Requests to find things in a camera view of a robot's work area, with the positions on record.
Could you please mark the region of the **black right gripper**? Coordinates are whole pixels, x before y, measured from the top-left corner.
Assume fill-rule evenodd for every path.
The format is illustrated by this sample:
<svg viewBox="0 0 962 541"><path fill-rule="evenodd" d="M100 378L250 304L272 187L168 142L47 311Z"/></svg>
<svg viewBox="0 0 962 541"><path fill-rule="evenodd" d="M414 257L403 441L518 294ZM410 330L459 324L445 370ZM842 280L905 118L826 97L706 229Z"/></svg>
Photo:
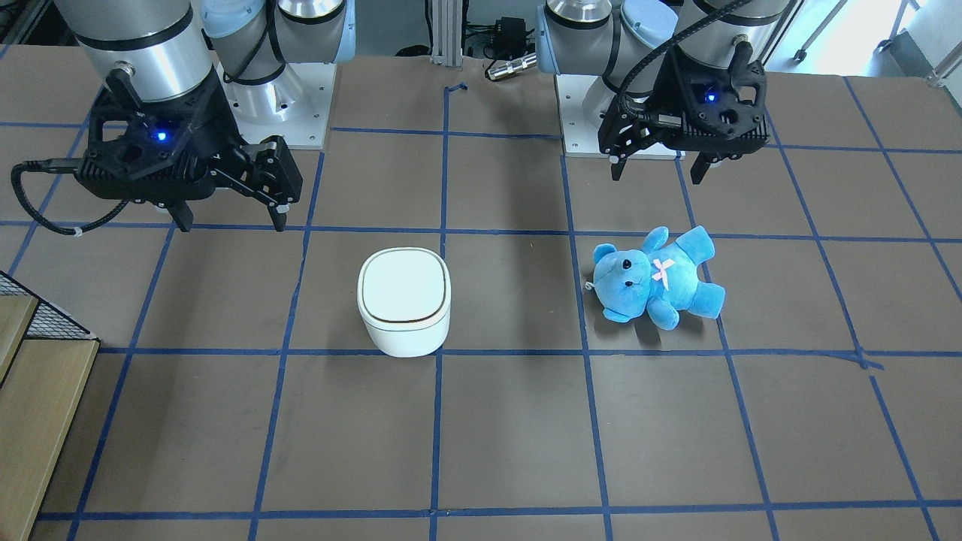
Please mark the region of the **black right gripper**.
<svg viewBox="0 0 962 541"><path fill-rule="evenodd" d="M236 145L207 161L211 196L217 189L233 189L247 198L268 203L268 215L278 232L286 228L289 206L299 202L303 176L291 148L278 134L258 144ZM180 231L189 232L195 215L188 202L171 203L171 218Z"/></svg>

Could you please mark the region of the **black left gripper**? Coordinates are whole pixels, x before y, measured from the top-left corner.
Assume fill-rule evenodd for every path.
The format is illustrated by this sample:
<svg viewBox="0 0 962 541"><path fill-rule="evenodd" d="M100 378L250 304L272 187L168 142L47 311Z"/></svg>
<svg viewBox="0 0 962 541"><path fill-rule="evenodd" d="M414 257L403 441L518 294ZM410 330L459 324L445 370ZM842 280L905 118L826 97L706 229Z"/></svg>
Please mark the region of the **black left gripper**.
<svg viewBox="0 0 962 541"><path fill-rule="evenodd" d="M661 131L680 128L679 114L636 110L613 97L598 128L598 150L609 156L612 181L621 180L630 156L660 143ZM698 152L690 168L693 185L700 185L711 167L712 154Z"/></svg>

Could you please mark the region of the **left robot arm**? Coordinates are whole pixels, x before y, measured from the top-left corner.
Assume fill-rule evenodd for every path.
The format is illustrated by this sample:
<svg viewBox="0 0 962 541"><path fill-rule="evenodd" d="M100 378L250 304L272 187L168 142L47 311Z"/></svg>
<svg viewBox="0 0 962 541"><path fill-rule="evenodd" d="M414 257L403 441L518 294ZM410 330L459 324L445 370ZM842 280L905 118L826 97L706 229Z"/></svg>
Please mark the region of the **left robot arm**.
<svg viewBox="0 0 962 541"><path fill-rule="evenodd" d="M693 152L700 184L712 165L770 139L765 44L786 1L546 1L539 69L595 76L606 96L597 149L622 177L628 159L660 144Z"/></svg>

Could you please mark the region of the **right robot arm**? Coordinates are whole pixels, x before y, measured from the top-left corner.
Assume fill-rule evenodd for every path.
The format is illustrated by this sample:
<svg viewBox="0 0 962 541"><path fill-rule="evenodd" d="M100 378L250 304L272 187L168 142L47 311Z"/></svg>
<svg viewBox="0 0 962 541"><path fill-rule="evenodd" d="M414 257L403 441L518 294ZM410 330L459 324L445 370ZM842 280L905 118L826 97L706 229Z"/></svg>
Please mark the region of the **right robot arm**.
<svg viewBox="0 0 962 541"><path fill-rule="evenodd" d="M103 78L83 156L68 170L90 194L152 204L182 231L192 200L233 189L275 230L304 184L285 134L312 122L320 88L296 65L356 53L353 1L59 1Z"/></svg>

